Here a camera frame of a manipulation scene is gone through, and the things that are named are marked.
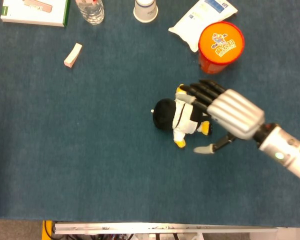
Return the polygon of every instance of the yellow plush foot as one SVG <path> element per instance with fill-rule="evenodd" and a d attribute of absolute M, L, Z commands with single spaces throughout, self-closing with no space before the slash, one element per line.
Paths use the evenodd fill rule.
<path fill-rule="evenodd" d="M 201 125 L 201 132 L 207 136 L 207 135 L 211 134 L 211 131 L 212 131 L 212 126 L 211 126 L 210 122 L 204 121 Z"/>
<path fill-rule="evenodd" d="M 182 86 L 183 84 L 180 84 L 179 86 L 178 86 L 178 88 L 176 89 L 176 91 L 175 91 L 175 93 L 177 94 L 177 93 L 185 93 L 186 94 L 186 91 L 183 91 L 181 88 L 180 88 L 180 86 Z"/>
<path fill-rule="evenodd" d="M 175 144 L 178 145 L 179 148 L 183 149 L 186 146 L 186 141 L 183 139 L 182 141 L 174 141 Z"/>

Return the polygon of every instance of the green and white box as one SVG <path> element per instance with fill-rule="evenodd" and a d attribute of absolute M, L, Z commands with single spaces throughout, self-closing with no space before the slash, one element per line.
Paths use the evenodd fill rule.
<path fill-rule="evenodd" d="M 70 0 L 3 0 L 3 22 L 65 27 Z"/>

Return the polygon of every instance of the cartoon character print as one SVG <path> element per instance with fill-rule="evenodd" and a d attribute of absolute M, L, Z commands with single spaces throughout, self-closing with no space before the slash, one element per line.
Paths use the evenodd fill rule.
<path fill-rule="evenodd" d="M 224 33 L 224 34 L 214 33 L 212 35 L 212 40 L 215 42 L 215 44 L 213 44 L 211 46 L 211 48 L 215 49 L 218 46 L 225 45 L 227 43 L 226 40 L 225 40 L 226 36 L 228 36 L 228 34 L 226 34 L 226 33 Z"/>

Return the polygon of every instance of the orange lid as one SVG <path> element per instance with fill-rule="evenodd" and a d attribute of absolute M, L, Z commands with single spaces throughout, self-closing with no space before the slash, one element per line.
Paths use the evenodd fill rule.
<path fill-rule="evenodd" d="M 230 22 L 220 21 L 207 26 L 199 39 L 199 52 L 214 64 L 234 62 L 245 47 L 244 35 Z"/>

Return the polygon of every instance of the black plush head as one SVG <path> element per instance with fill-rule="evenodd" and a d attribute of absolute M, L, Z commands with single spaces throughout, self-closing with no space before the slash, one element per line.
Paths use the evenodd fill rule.
<path fill-rule="evenodd" d="M 161 130 L 172 130 L 176 112 L 176 102 L 165 98 L 157 102 L 153 110 L 154 125 Z"/>

